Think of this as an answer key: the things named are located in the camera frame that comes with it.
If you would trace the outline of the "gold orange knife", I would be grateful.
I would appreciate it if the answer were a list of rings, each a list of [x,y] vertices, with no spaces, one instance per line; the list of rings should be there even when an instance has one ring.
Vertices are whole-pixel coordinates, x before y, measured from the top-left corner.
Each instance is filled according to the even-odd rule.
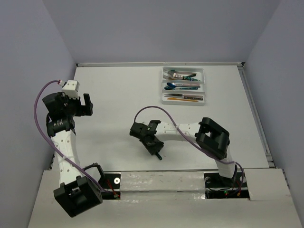
[[[167,100],[175,100],[175,101],[186,101],[186,102],[198,102],[199,100],[195,99],[184,99],[184,98],[176,98],[176,97],[169,97]]]

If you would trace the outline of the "black handled knife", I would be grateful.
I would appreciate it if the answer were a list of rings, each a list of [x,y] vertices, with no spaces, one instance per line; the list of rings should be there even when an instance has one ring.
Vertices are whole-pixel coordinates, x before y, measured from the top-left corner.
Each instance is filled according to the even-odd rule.
[[[190,100],[204,100],[204,96],[202,95],[183,95],[183,99],[190,99]]]

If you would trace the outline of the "blue spoon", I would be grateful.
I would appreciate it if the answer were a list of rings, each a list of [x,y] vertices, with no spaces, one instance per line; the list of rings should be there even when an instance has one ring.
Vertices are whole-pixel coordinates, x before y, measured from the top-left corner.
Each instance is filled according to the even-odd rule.
[[[177,83],[167,83],[167,86],[171,87],[171,88],[176,88],[176,87],[181,87],[181,84],[177,84]]]

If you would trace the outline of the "fork pink handle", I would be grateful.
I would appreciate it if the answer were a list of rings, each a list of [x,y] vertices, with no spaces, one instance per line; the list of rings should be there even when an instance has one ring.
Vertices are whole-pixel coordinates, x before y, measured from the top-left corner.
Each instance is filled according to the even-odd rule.
[[[187,71],[175,71],[175,73],[179,75],[188,75],[188,76],[195,76],[197,74],[195,72],[187,72]]]

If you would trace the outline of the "fork teal patterned handle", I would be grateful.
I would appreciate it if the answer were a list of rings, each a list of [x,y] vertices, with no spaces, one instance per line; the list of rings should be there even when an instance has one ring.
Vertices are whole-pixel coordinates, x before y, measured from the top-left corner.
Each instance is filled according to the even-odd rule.
[[[179,74],[177,75],[177,77],[182,78],[182,79],[183,79],[184,77],[192,77],[192,78],[194,78],[195,76],[179,75]]]

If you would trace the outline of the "teal handled knife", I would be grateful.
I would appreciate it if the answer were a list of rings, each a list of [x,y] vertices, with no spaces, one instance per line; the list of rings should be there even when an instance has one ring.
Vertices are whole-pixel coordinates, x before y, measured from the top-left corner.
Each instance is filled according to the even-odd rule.
[[[184,95],[183,94],[164,94],[164,97],[179,97],[179,98],[183,98]]]

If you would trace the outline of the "spoon teal handle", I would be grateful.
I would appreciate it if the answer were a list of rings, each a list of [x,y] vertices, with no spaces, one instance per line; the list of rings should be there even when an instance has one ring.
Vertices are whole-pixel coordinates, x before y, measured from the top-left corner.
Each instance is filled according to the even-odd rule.
[[[200,87],[169,87],[169,86],[165,86],[164,90],[182,90],[182,91],[189,91],[189,90],[198,90]]]

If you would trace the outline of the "spoon pink handle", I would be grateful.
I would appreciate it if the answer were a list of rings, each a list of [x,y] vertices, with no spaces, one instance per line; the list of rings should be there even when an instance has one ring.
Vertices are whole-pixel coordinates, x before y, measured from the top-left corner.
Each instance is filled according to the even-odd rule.
[[[181,86],[185,86],[185,87],[199,87],[200,86],[200,84],[198,83],[188,83],[188,84],[186,84],[186,83],[184,83],[184,84],[181,84]]]

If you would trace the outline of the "silver fork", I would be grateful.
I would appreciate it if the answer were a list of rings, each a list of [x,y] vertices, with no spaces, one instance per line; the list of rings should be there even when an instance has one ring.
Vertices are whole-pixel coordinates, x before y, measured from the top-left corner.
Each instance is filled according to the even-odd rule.
[[[163,74],[162,76],[163,76],[163,78],[166,79],[166,80],[175,80],[175,79],[176,79],[175,77],[173,77],[173,76],[170,75],[170,74]]]

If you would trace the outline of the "fork black patterned handle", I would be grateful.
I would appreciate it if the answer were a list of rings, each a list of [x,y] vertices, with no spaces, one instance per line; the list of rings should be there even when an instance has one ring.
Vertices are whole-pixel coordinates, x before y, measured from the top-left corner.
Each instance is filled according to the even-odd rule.
[[[184,77],[183,80],[186,80],[186,81],[200,81],[200,80],[192,78],[192,77]]]

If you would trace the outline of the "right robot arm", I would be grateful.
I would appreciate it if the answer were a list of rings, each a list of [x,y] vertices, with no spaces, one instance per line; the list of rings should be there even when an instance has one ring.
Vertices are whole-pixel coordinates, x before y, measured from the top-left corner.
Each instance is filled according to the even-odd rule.
[[[204,117],[201,122],[194,124],[160,120],[151,120],[148,124],[134,122],[130,135],[137,138],[150,155],[158,157],[166,141],[189,142],[215,160],[218,180],[223,186],[230,186],[236,181],[237,165],[228,151],[229,132],[210,118]]]

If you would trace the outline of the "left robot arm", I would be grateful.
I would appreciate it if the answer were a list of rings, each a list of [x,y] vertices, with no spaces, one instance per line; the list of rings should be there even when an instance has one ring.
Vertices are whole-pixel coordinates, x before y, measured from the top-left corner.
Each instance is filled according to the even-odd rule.
[[[76,150],[74,117],[91,116],[93,104],[89,94],[84,94],[81,104],[79,97],[73,99],[64,92],[49,94],[42,101],[48,110],[48,139],[58,154],[59,187],[53,191],[54,198],[73,218],[103,202],[105,176],[99,171],[89,175],[81,168]]]

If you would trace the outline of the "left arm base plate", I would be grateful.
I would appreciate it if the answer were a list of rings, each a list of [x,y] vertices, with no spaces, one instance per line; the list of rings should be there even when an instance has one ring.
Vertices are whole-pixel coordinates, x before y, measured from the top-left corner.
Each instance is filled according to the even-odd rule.
[[[118,173],[106,173],[99,178],[99,185],[87,176],[77,177],[76,186],[72,187],[70,196],[85,200],[119,200],[121,198],[120,177]]]

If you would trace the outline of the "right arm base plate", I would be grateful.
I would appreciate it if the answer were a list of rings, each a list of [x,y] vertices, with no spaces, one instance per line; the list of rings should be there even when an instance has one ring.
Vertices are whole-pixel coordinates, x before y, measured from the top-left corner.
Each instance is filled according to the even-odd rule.
[[[235,179],[221,177],[217,172],[204,174],[207,199],[249,199],[246,177],[241,172]]]

